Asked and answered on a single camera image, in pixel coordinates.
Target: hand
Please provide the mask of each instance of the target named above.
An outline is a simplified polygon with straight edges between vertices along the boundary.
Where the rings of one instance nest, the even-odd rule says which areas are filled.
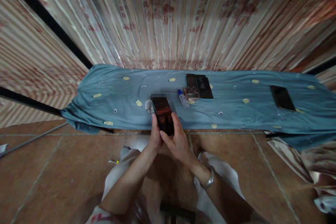
[[[189,147],[189,141],[183,131],[182,124],[175,113],[171,115],[174,122],[174,137],[171,140],[163,131],[160,131],[163,141],[167,144],[173,156],[183,164],[189,166],[196,158]]]
[[[152,133],[148,142],[148,147],[158,152],[163,145],[162,138],[160,136],[160,129],[158,126],[158,120],[156,119],[156,115],[152,114]]]

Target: smartphone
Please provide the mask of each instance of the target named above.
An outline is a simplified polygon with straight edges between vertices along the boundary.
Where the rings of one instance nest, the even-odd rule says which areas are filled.
[[[172,110],[165,97],[152,97],[152,103],[160,130],[167,135],[174,134],[174,123],[172,119]]]
[[[184,95],[187,100],[198,100],[200,98],[195,74],[187,74],[187,87],[184,88]]]
[[[271,86],[271,91],[275,104],[279,109],[295,111],[294,104],[286,88],[280,86]]]
[[[187,86],[196,86],[196,75],[187,73]]]
[[[209,80],[205,75],[196,75],[196,84],[201,99],[213,99]]]

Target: plastic bottle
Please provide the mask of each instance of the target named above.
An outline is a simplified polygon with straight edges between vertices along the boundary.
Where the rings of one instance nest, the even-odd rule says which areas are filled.
[[[179,98],[180,98],[180,100],[181,100],[181,103],[182,103],[183,108],[184,108],[184,109],[189,109],[189,108],[190,108],[190,105],[189,105],[189,103],[188,103],[186,97],[184,96],[184,94],[182,93],[182,91],[181,91],[180,89],[178,90],[178,93],[179,93],[178,96],[179,96]]]

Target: blue cloth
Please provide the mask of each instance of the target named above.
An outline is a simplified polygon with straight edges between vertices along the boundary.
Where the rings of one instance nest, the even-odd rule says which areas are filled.
[[[200,99],[191,104],[191,108],[183,109],[178,89],[187,85],[186,74],[191,73],[208,77],[213,86],[213,99]],[[300,112],[277,108],[270,85],[287,88]],[[90,125],[151,129],[151,116],[145,110],[145,101],[151,94],[166,94],[183,128],[245,128],[314,135],[311,139],[284,139],[298,150],[319,145],[336,135],[336,94],[307,74],[131,70],[99,64],[90,69],[77,91],[77,96],[61,113],[76,129],[90,133],[94,133]]]

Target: bangle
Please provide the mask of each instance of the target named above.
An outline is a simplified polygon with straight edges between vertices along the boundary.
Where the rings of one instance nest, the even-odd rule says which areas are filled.
[[[204,190],[208,189],[208,188],[212,185],[212,183],[214,182],[214,176],[215,176],[215,173],[214,173],[214,171],[213,171],[212,168],[210,168],[210,170],[211,170],[210,178],[209,178],[207,184],[206,184],[205,186],[202,186],[202,188],[203,188]]]

